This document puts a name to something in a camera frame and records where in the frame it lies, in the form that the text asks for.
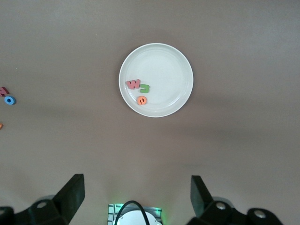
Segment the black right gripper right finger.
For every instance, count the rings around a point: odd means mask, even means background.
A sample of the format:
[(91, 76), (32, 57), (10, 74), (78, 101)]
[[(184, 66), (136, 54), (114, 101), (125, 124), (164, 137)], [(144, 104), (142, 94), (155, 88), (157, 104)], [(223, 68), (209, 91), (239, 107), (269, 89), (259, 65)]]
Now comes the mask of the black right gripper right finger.
[(225, 201), (214, 200), (201, 176), (191, 176), (190, 200), (195, 212), (189, 225), (281, 225), (269, 210), (250, 208), (242, 214)]

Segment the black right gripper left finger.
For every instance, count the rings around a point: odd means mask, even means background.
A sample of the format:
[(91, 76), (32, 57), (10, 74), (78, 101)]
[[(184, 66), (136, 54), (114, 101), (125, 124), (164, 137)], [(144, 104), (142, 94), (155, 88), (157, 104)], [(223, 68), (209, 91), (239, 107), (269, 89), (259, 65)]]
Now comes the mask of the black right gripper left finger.
[(52, 199), (36, 201), (15, 213), (1, 206), (2, 225), (68, 225), (84, 201), (84, 175), (75, 174)]

